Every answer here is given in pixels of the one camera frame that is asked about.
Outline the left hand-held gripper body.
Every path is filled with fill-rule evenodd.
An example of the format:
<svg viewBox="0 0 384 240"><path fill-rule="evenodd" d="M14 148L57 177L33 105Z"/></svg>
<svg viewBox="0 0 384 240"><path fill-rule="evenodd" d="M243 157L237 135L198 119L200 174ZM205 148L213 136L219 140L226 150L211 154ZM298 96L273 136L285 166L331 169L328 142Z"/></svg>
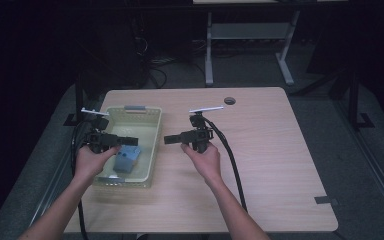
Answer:
<svg viewBox="0 0 384 240"><path fill-rule="evenodd" d="M120 139L117 135L105 133L104 130L109 124L108 112L81 109L82 113L92 114L95 118L91 121L91 130L85 134L84 144L94 153L101 153L116 146L120 146Z"/></svg>

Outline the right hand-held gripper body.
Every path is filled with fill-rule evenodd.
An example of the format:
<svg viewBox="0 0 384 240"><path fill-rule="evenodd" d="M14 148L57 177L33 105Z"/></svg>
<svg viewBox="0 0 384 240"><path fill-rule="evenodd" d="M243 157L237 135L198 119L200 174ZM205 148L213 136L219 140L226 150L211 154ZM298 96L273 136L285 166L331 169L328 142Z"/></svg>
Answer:
<svg viewBox="0 0 384 240"><path fill-rule="evenodd" d="M192 130L180 134L182 144L192 145L192 149L198 153L207 150L207 144L214 138L214 135L221 137L221 131L209 119L203 116L204 112L222 110L223 106L207 107L190 110L189 121Z"/></svg>

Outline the pale yellow plastic basket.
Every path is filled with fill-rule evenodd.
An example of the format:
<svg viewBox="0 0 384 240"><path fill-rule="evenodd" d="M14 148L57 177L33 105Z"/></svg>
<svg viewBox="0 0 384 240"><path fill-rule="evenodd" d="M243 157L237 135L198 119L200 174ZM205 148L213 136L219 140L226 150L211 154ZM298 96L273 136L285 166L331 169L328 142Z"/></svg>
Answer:
<svg viewBox="0 0 384 240"><path fill-rule="evenodd" d="M141 149L137 164L131 173L113 170L116 156L104 165L103 171L95 177L94 184L108 187L149 188L159 144L162 110L158 107L119 106L108 107L109 125L105 133L118 137L138 138Z"/></svg>

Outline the person's left hand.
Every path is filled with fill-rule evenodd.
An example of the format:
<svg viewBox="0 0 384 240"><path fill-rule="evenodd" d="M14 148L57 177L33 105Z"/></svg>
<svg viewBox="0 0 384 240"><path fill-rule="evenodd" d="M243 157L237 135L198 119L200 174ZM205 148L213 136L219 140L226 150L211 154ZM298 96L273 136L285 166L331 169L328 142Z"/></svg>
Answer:
<svg viewBox="0 0 384 240"><path fill-rule="evenodd" d="M91 183L94 177L103 171L106 162L115 156L120 146L111 147L101 153L94 153L89 146L83 146L78 150L74 178L84 183Z"/></svg>

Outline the person's right hand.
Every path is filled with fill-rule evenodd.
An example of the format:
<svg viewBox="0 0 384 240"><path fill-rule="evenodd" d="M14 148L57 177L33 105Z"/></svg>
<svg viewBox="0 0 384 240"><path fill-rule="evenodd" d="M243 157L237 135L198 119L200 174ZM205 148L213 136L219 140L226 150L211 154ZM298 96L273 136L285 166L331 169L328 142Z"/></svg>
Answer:
<svg viewBox="0 0 384 240"><path fill-rule="evenodd" d="M212 143L207 144L207 150L204 153L198 153L186 144L182 144L181 149L191 159L196 170L210 188L222 183L220 153Z"/></svg>

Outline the black metal stand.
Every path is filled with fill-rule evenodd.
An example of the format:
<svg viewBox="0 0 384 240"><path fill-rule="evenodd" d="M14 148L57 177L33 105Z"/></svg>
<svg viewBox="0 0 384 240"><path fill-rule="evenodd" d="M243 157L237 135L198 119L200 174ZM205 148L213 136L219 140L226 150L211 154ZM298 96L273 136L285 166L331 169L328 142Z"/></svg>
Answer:
<svg viewBox="0 0 384 240"><path fill-rule="evenodd" d="M348 121L355 131L361 128L373 128L374 124L367 113L358 111L359 103L359 79L354 69L349 73L349 94L348 94Z"/></svg>
<svg viewBox="0 0 384 240"><path fill-rule="evenodd" d="M67 116L64 126L76 126L83 120L83 113L81 109L83 107L83 80L82 73L79 72L75 79L75 112Z"/></svg>

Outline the black tape strip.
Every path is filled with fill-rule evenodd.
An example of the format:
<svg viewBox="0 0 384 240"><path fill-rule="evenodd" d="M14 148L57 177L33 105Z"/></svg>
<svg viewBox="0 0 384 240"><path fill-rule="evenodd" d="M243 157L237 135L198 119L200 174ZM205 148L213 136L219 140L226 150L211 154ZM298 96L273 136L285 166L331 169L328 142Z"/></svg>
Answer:
<svg viewBox="0 0 384 240"><path fill-rule="evenodd" d="M328 196L314 197L316 204L331 204L332 206L338 205L337 199L330 198Z"/></svg>

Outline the metal floor rail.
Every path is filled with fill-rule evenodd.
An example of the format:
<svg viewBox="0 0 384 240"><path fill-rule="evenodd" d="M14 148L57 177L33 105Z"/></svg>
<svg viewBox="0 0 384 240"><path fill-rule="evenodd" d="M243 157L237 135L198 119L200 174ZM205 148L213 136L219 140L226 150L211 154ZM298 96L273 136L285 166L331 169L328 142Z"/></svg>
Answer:
<svg viewBox="0 0 384 240"><path fill-rule="evenodd" d="M46 212L72 179L73 131L83 105L83 98L64 96L28 160L25 190L35 198L28 227Z"/></svg>
<svg viewBox="0 0 384 240"><path fill-rule="evenodd" d="M384 198L384 171L381 169L381 166L379 165L379 162L377 161L375 154L369 148L369 145L361 132L361 128L368 122L368 120L365 120L365 122L361 123L360 126L358 124L354 125L348 119L347 110L341 102L334 101L333 105L336 111L338 112L338 115L341 117L342 121L344 122L344 125L350 132L352 138L354 139L354 142L358 146L358 149L362 153L368 165L369 171L372 174L374 181L376 182L378 189Z"/></svg>

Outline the white metal desk frame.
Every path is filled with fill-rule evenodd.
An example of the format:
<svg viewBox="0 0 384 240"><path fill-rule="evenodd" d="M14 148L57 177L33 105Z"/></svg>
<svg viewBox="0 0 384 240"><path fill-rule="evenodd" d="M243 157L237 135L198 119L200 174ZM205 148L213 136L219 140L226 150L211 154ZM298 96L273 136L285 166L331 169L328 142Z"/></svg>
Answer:
<svg viewBox="0 0 384 240"><path fill-rule="evenodd" d="M204 61L205 84L214 85L212 44L216 40L282 40L283 48L275 54L277 64L288 86L295 84L287 65L287 54L297 28L301 12L305 6L333 4L346 0L192 0L194 7L208 7L206 23L206 51ZM249 8L290 7L289 20L276 22L219 23L213 21L213 14L222 7Z"/></svg>

